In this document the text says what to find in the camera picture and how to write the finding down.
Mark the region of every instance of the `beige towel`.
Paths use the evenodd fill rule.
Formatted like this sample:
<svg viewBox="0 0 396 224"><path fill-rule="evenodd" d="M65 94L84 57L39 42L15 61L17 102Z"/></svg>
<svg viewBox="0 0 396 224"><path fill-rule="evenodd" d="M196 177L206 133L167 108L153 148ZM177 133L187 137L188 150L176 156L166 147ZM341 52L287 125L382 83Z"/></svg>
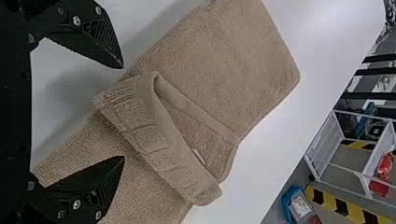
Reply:
<svg viewBox="0 0 396 224"><path fill-rule="evenodd" d="M179 223L220 196L240 141L298 81L260 0L198 7L95 97L99 110L35 174L49 185L125 156L102 223Z"/></svg>

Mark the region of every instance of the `screw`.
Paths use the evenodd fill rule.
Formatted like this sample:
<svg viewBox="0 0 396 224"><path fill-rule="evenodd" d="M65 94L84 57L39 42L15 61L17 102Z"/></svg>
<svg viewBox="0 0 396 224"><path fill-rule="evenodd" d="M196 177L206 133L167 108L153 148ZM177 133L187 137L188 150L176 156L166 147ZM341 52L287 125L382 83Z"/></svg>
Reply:
<svg viewBox="0 0 396 224"><path fill-rule="evenodd" d="M64 9L62 7L58 7L58 13L63 15L64 14Z"/></svg>
<svg viewBox="0 0 396 224"><path fill-rule="evenodd" d="M75 200L73 203L73 209L78 210L81 207L81 201L80 200Z"/></svg>
<svg viewBox="0 0 396 224"><path fill-rule="evenodd" d="M95 7L96 14L102 15L102 9L100 7Z"/></svg>
<svg viewBox="0 0 396 224"><path fill-rule="evenodd" d="M29 35L27 35L27 37L28 37L28 40L29 40L30 44L35 43L35 37L33 35L29 34Z"/></svg>
<svg viewBox="0 0 396 224"><path fill-rule="evenodd" d="M61 219L64 217L64 210L59 211L58 218Z"/></svg>
<svg viewBox="0 0 396 224"><path fill-rule="evenodd" d="M101 211L97 211L95 214L95 218L96 220L99 220L102 217L102 212Z"/></svg>
<svg viewBox="0 0 396 224"><path fill-rule="evenodd" d="M33 190L34 188L35 188L35 182L29 181L29 182L27 183L27 191L31 191L31 190Z"/></svg>
<svg viewBox="0 0 396 224"><path fill-rule="evenodd" d="M73 17L73 23L74 23L76 26L80 26L80 25L81 25L81 20L79 19L78 16L74 16L74 17Z"/></svg>

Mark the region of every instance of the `white tabletop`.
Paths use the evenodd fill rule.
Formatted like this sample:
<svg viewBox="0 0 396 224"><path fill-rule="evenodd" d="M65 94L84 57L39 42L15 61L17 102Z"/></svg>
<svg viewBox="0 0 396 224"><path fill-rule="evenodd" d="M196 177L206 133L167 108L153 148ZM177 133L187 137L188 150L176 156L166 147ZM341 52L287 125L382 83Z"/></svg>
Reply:
<svg viewBox="0 0 396 224"><path fill-rule="evenodd" d="M119 36L125 67L205 0L98 0ZM247 136L224 195L193 207L185 223L260 223L385 22L382 0L263 0L301 82ZM124 71L48 40L32 54L33 158L43 160L92 111L91 98Z"/></svg>

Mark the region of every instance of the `floor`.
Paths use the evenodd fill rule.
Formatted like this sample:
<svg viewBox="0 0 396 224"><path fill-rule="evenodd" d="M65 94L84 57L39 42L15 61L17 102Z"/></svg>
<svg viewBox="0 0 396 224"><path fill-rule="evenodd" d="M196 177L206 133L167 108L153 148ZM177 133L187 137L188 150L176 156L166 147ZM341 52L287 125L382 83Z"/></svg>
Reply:
<svg viewBox="0 0 396 224"><path fill-rule="evenodd" d="M385 53L394 53L396 52L396 28L393 27L396 21L396 0L384 0L385 6L386 6L386 11L387 11L387 23L384 28L384 32L381 34L381 36L377 39L375 45L373 46L372 51L369 53L369 55L376 55L376 54L385 54ZM377 66L396 66L396 62L390 62L390 63L372 63L366 65L366 67L377 67ZM384 76L376 76L376 77L362 77L362 78L356 78L356 80L352 80L351 83L349 84L348 88L350 90L354 91L394 91L396 92L396 76L394 75L384 75ZM356 108L362 108L365 104L367 104L365 101L353 101L353 102L347 102L353 107ZM396 102L383 102L382 104L386 105L396 105ZM359 157L361 158L360 161L367 160L367 153L359 153L357 151L350 151L346 150L345 148L338 148L337 153L335 154L335 157L333 158L336 160L336 162L340 164L347 164L353 169L359 170L361 168L362 162L356 162L356 163L348 163L348 160L345 160L346 157L348 156L353 156L353 157ZM327 171L328 173L326 174L329 178L332 175L341 175L342 173L339 173L336 170L329 170ZM262 224L283 224L287 223L286 219L284 218L283 211L281 208L281 197L282 195L291 187L291 186L303 186L305 187L309 183L309 175L310 171L308 167L306 166L304 160L301 160L292 175L290 176L290 179L287 181L285 184L284 188L281 190L279 195L277 196L276 200L272 204L271 208L265 215L264 219L262 220ZM345 186L347 188L357 188L357 185L353 184L353 178L351 176L344 176L345 178ZM318 183L315 183L316 187L321 188L323 190L326 190L330 193L333 193L335 195L339 195L340 197L343 197L346 200L349 200L352 203L362 205L363 207L368 207L370 208L373 212L376 212L378 214L381 214L386 217L393 217L396 219L396 209L384 206L380 203L374 203L372 201L367 201L363 198L356 197L354 195L351 195L349 193L345 193L343 191L340 191L338 189L332 189L327 186L320 185ZM330 212L316 204L313 204L314 209L316 212L319 214L322 222L324 224L333 224L333 223L338 223L338 224L349 224L347 219L344 217Z"/></svg>

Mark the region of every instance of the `white shelf frame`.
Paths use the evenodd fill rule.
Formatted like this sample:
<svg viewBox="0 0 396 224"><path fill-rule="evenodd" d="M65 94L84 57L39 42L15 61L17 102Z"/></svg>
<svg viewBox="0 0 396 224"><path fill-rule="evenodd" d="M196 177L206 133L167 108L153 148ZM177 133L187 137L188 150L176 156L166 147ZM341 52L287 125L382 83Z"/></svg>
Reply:
<svg viewBox="0 0 396 224"><path fill-rule="evenodd" d="M340 123L338 122L338 119L336 117L336 114L345 114L345 115L350 115L350 116L357 116L357 117L362 117L362 118L368 118L368 119L380 119L384 120L387 125L384 128L384 131L382 132L378 142L371 142L371 141L364 141L364 140L358 140L358 139L349 139L345 138L344 132L341 128ZM354 112L348 112L348 111L341 111L341 110L333 110L330 115L327 117L326 121L320 128L318 134L315 136L314 140L312 141L311 145L309 146L308 150L304 154L304 160L306 164L308 165L309 169L311 170L313 176L315 177L316 181L322 184L326 184L328 186L331 186L336 189L343 190L348 193L352 193L357 196L365 197L367 199L376 201L378 203L382 203L391 207L396 208L396 204L393 203L387 203L381 200L378 200L373 197L373 193L370 191L369 184L372 180L379 182L381 184L384 184L392 189L396 189L395 185L392 185L390 183L387 183L385 181L382 181L376 177L374 177L375 174L375 169L377 165L380 163L380 160L382 157L392 151L393 149L396 148L396 133L394 132L394 126L393 122L396 122L395 119L385 119L385 118L380 118L376 116L370 116L370 115L363 115L363 114L358 114ZM316 160L316 156L321 153L321 150L325 147L324 144L328 141L329 136L341 136L341 140L338 139L336 141L336 146L331 149L326 149L330 150L330 157L328 158L322 158L321 160ZM342 165L334 164L331 163L332 157L341 144L343 140L351 140L351 141L364 141L364 142L369 142L369 143L375 143L375 148L369 158L369 160L366 162L364 169L362 172L358 172L355 170L348 169ZM361 186L364 190L364 194L360 194L356 191L350 190L350 189L344 189L339 186L335 186L334 184L331 184L327 181L324 181L321 179L321 176L323 175L324 171L327 169L328 166L332 166L335 168L338 168L342 171L352 173L355 175L361 182Z"/></svg>

